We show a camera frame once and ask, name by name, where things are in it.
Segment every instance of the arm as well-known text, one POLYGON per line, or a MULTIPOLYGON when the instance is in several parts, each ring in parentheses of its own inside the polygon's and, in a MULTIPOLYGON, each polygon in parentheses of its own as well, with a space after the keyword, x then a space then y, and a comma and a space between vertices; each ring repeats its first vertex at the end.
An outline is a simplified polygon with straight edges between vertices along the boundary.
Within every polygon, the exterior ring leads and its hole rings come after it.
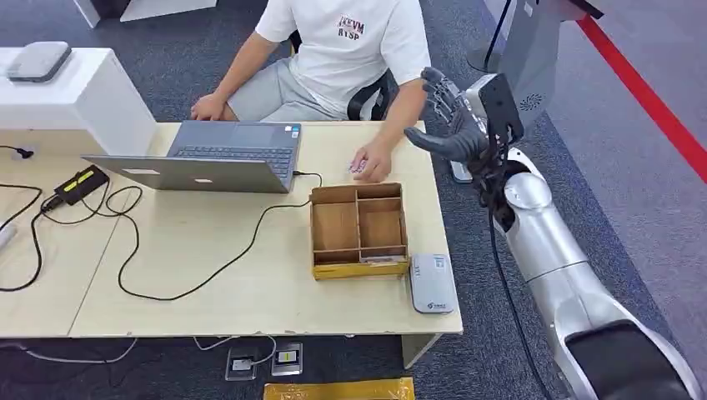
POLYGON ((427 93, 422 85, 422 79, 414 79, 400 86, 378 135, 356 153, 353 165, 366 159, 366 168, 355 177, 357 180, 381 182, 390 174, 393 150, 404 137, 404 129, 417 123, 424 108, 427 93))
POLYGON ((238 50, 236 58, 216 90, 201 97, 192 107, 192 118, 233 119, 233 110, 226 102, 263 66, 279 43, 297 29, 290 0, 268 0, 268 6, 255 27, 255 32, 238 50))
POLYGON ((365 169, 355 177, 365 182, 381 182, 390 174, 393 150, 402 139, 403 130, 418 121, 427 98, 420 73, 430 65, 429 50, 417 0, 397 3, 380 43, 380 53, 400 92, 390 106, 378 136, 363 146, 353 159, 355 169, 366 160, 365 169))
POLYGON ((223 99, 225 103, 237 90, 243 86, 265 63, 279 43, 270 42, 265 37, 253 32, 245 41, 231 67, 226 72, 221 83, 213 94, 223 99))
MULTIPOLYGON (((270 42, 257 32, 253 32, 238 50, 236 58, 216 90, 201 97, 194 104, 191 110, 192 119, 212 121, 222 119, 228 98, 263 66, 265 60, 275 51, 277 46, 278 43, 270 42)), ((231 116, 231 114, 231 112, 226 112, 226 115, 231 116)))

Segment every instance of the man's left hand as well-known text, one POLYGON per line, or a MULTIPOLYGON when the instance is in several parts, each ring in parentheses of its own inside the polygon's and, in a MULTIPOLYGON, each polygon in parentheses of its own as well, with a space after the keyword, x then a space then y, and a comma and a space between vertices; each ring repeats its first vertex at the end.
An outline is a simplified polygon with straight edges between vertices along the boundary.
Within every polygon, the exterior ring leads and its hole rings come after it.
POLYGON ((360 148, 351 165, 356 168, 363 160, 366 160, 366 168, 353 179, 367 183, 382 182, 390 174, 393 149, 394 146, 377 139, 360 148))

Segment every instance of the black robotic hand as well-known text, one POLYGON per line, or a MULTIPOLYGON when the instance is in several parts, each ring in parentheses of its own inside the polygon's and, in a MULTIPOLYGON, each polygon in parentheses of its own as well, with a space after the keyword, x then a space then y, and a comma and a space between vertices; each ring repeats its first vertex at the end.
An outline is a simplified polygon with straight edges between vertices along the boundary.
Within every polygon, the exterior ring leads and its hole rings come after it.
POLYGON ((427 103, 438 118, 446 122, 449 135, 433 136, 416 127, 408 127, 405 136, 415 146, 451 161, 472 163, 479 160, 489 140, 469 111, 469 102, 464 92, 432 67, 425 68, 421 78, 424 80, 424 91, 427 92, 427 103))

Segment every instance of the laptop keyboard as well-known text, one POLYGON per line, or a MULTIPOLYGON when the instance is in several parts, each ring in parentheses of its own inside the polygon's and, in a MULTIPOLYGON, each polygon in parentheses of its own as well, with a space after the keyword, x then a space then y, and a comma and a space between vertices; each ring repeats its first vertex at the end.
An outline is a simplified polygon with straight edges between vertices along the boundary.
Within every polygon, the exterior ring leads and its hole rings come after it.
POLYGON ((236 159, 265 161, 273 169, 275 175, 287 178, 293 152, 291 148, 250 148, 250 147, 211 147, 211 146, 184 146, 181 147, 176 157, 208 158, 208 159, 236 159))

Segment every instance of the gray carpet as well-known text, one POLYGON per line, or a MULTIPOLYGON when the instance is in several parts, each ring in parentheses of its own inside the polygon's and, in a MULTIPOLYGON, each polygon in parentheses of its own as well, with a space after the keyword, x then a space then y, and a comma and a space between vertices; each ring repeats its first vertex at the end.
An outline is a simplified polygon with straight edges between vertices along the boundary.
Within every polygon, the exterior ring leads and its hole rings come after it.
MULTIPOLYGON (((0 5, 0 46, 18 46, 35 40, 66 40, 74 47, 111 47, 135 82, 157 120, 187 117, 193 101, 215 87, 237 46, 246 38, 264 7, 246 0, 221 0, 215 9, 120 24, 104 21, 90 31, 68 1, 5 0, 0 5), (37 9, 44 8, 38 17, 37 9)), ((481 1, 422 0, 433 64, 460 87, 479 75, 464 61, 470 40, 487 38, 492 19, 481 1)), ((426 118, 428 130, 440 129, 426 118)), ((536 162, 555 195, 558 209, 589 254, 609 290, 649 327, 671 338, 634 265, 609 225, 587 182, 567 152, 548 118, 528 132, 521 148, 536 162)), ((464 335, 447 336, 424 357, 412 374, 421 399, 536 399, 539 390, 530 375, 509 305, 493 265, 485 212, 469 187, 455 184, 446 162, 434 160, 449 250, 457 278, 464 335)), ((551 369, 547 344, 533 303, 505 245, 500 246, 509 285, 529 337, 534 358, 556 397, 561 390, 551 369)), ((239 339, 267 348, 267 339, 239 339)), ((389 378, 404 374, 396 337, 305 338, 306 373, 293 381, 332 382, 389 378)), ((28 360, 22 354, 2 353, 1 398, 172 398, 257 399, 263 382, 224 382, 225 348, 200 352, 188 339, 150 340, 124 362, 114 366, 112 381, 127 375, 122 386, 110 388, 105 367, 90 368, 57 384, 37 380, 67 378, 74 366, 56 366, 28 360)), ((73 357, 120 353, 125 342, 67 343, 37 341, 45 352, 73 357)))

